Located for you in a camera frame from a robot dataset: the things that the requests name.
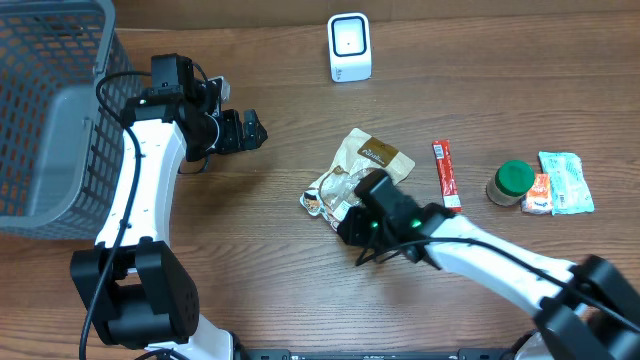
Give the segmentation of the white brown snack packet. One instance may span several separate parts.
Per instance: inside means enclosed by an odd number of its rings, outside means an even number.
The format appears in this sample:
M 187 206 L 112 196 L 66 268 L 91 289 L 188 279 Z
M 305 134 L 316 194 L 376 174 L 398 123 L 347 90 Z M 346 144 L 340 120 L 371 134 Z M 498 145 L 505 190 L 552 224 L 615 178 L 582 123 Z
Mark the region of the white brown snack packet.
M 396 185 L 414 167 L 415 162 L 392 145 L 354 128 L 343 139 L 329 169 L 302 193 L 300 203 L 309 215 L 322 216 L 336 231 L 349 209 L 361 204 L 354 189 L 364 177 L 382 169 Z

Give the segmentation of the red snack bar wrapper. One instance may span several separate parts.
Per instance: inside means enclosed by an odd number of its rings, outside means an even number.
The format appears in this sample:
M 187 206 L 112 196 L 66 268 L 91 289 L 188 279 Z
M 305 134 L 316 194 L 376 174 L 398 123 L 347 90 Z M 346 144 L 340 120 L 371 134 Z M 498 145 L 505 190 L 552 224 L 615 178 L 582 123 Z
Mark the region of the red snack bar wrapper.
M 460 213 L 462 206 L 453 169 L 450 142 L 448 140 L 436 140 L 432 143 L 432 147 L 444 206 L 454 212 Z

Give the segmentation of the green lid seasoning jar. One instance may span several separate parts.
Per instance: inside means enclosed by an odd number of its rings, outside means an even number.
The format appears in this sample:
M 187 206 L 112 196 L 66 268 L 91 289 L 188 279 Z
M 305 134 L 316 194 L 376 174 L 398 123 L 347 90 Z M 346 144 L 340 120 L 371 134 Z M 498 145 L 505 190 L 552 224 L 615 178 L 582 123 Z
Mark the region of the green lid seasoning jar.
M 530 190 L 535 181 L 532 167 L 521 160 L 505 162 L 488 181 L 486 193 L 500 206 L 512 206 Z

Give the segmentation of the orange snack packet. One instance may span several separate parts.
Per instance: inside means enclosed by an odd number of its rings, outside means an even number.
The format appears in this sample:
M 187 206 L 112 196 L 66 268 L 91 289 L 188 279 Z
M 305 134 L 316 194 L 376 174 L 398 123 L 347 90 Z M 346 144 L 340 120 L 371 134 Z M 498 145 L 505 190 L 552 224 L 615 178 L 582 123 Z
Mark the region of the orange snack packet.
M 550 214 L 553 210 L 553 198 L 550 176 L 544 173 L 535 175 L 532 187 L 521 201 L 521 210 L 530 214 Z

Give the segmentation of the teal tissue packet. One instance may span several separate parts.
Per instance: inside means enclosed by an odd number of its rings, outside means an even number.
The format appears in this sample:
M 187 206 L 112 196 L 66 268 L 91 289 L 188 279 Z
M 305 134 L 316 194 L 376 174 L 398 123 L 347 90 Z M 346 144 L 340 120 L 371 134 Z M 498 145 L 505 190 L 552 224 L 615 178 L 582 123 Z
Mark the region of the teal tissue packet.
M 585 180 L 581 158 L 569 152 L 538 153 L 541 168 L 550 177 L 553 215 L 593 213 L 595 205 Z

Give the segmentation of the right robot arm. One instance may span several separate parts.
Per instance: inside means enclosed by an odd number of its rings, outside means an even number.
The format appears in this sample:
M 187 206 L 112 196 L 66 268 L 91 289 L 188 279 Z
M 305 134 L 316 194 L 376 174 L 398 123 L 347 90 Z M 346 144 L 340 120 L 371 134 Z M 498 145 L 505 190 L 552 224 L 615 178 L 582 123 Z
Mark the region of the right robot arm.
M 532 317 L 512 359 L 636 360 L 639 294 L 606 259 L 582 263 L 536 254 L 437 203 L 420 206 L 383 169 L 352 180 L 357 198 L 337 227 L 361 248 L 358 265 L 403 255 L 469 278 Z

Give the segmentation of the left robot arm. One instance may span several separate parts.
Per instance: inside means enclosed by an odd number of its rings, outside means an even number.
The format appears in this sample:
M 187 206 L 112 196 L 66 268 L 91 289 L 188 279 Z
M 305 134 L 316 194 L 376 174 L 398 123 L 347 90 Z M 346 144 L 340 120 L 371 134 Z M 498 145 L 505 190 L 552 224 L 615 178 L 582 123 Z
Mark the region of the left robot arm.
M 190 58 L 156 55 L 150 87 L 107 112 L 123 129 L 124 155 L 111 208 L 91 250 L 76 251 L 71 278 L 89 332 L 150 359 L 246 359 L 233 333 L 200 312 L 194 280 L 170 248 L 169 222 L 182 162 L 256 150 L 268 133 L 255 110 L 224 110 L 230 87 Z

